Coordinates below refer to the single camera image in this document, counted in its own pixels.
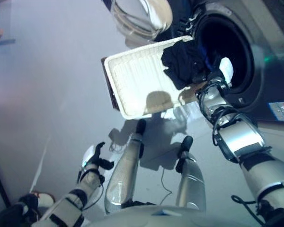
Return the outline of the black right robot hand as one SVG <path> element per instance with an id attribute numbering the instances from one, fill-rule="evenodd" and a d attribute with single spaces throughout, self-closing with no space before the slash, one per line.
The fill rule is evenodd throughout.
<path id="1" fill-rule="evenodd" d="M 231 86 L 231 80 L 234 74 L 232 62 L 227 57 L 217 57 L 212 65 L 211 71 L 203 71 L 193 76 L 193 84 L 201 84 L 203 82 L 211 81 L 216 78 L 220 78 Z"/>

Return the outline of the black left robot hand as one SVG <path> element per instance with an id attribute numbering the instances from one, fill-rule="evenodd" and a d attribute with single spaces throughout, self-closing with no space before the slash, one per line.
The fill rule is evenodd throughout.
<path id="1" fill-rule="evenodd" d="M 97 145 L 90 146 L 83 155 L 81 167 L 86 168 L 88 165 L 96 165 L 105 170 L 111 170 L 115 165 L 114 161 L 108 161 L 100 157 L 104 145 L 105 142 L 100 142 Z"/>

